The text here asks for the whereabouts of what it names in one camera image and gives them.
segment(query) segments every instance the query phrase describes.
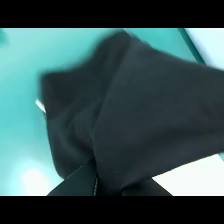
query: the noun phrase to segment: black garment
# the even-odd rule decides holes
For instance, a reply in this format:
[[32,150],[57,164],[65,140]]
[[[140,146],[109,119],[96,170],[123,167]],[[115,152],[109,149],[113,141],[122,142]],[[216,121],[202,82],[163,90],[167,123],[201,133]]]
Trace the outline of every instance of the black garment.
[[83,65],[42,79],[57,172],[95,158],[115,195],[224,147],[224,72],[119,32]]

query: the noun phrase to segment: black fabric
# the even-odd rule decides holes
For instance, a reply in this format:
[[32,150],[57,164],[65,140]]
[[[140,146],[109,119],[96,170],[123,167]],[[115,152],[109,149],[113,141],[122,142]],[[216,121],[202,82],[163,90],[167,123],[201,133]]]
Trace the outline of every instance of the black fabric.
[[42,79],[57,172],[94,158],[107,195],[220,153],[224,72],[119,32],[69,71]]

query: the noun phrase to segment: teal surface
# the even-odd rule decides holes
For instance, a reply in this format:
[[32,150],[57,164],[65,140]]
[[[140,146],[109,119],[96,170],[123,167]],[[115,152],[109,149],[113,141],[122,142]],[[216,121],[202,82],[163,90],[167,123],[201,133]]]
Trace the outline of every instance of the teal surface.
[[[111,28],[8,28],[0,42],[0,195],[47,195],[62,180],[36,106],[41,74],[79,64]],[[128,28],[153,47],[195,61],[177,28]]]

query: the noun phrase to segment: turquoise background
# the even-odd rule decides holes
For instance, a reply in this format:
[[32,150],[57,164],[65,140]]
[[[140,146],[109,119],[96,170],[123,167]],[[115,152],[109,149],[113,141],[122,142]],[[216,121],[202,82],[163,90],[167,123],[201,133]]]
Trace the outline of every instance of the turquoise background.
[[[43,112],[35,104],[39,96],[39,77],[47,71],[79,64],[92,53],[97,42],[116,30],[2,30],[4,38],[0,38],[0,195],[46,195],[62,181],[52,162]],[[157,49],[195,61],[177,28],[127,30]]]

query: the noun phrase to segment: teal table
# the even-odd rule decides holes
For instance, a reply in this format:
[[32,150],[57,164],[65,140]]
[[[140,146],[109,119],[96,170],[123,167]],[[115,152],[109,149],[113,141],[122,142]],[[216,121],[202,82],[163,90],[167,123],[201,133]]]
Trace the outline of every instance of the teal table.
[[[7,28],[0,38],[0,195],[46,195],[62,179],[36,106],[39,77],[79,64],[111,28]],[[177,28],[127,28],[153,47],[195,61]]]

